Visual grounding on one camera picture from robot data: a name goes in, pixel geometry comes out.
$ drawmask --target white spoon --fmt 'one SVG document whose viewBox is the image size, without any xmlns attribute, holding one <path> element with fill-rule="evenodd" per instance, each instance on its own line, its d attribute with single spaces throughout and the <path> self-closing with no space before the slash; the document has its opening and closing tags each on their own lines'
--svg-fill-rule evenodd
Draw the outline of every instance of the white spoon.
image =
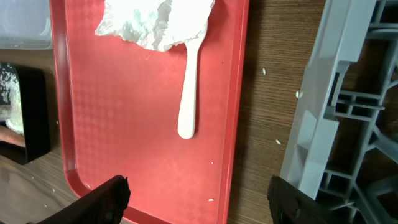
<svg viewBox="0 0 398 224">
<path fill-rule="evenodd" d="M 178 114 L 178 134 L 183 139 L 192 138 L 195 132 L 198 52 L 206 33 L 207 22 L 198 34 L 198 38 L 185 42 L 185 46 L 187 46 L 187 67 L 182 88 L 180 113 Z"/>
</svg>

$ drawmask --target wooden table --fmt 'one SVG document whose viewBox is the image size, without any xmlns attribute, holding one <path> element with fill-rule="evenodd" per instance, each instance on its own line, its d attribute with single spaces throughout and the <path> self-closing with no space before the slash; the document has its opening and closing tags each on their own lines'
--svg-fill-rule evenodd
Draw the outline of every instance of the wooden table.
<svg viewBox="0 0 398 224">
<path fill-rule="evenodd" d="M 324 4 L 325 0 L 251 0 L 228 223 L 272 223 L 266 198 L 269 179 L 280 172 L 295 92 Z M 0 61 L 47 71 L 52 151 L 25 166 L 0 157 L 0 220 L 36 223 L 76 200 L 62 170 L 53 55 L 48 50 L 0 50 Z"/>
</svg>

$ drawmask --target dark wood grain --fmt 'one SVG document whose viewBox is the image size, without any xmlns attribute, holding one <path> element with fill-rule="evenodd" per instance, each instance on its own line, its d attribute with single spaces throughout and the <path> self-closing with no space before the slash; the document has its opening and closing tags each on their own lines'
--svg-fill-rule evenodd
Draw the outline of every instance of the dark wood grain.
<svg viewBox="0 0 398 224">
<path fill-rule="evenodd" d="M 325 0 L 250 3 L 228 223 L 272 223 L 266 198 L 269 179 L 280 172 L 297 103 L 295 92 L 301 86 L 324 4 Z M 0 61 L 48 71 L 52 152 L 26 166 L 0 157 L 0 220 L 37 222 L 76 200 L 62 171 L 52 52 L 1 50 Z"/>
</svg>

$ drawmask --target black container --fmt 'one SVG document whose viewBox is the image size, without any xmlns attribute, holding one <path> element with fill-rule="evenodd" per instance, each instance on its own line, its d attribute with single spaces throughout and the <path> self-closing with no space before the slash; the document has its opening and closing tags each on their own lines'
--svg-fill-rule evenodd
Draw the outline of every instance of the black container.
<svg viewBox="0 0 398 224">
<path fill-rule="evenodd" d="M 26 148 L 0 142 L 0 155 L 26 164 L 50 151 L 47 95 L 43 71 L 18 65 L 15 71 L 19 79 Z"/>
</svg>

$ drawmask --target clear plastic container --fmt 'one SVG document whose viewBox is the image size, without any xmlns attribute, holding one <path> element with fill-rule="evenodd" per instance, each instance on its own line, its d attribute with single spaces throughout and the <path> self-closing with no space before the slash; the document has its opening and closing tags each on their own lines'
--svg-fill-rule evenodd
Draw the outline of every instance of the clear plastic container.
<svg viewBox="0 0 398 224">
<path fill-rule="evenodd" d="M 0 49 L 52 49 L 48 0 L 0 0 Z"/>
</svg>

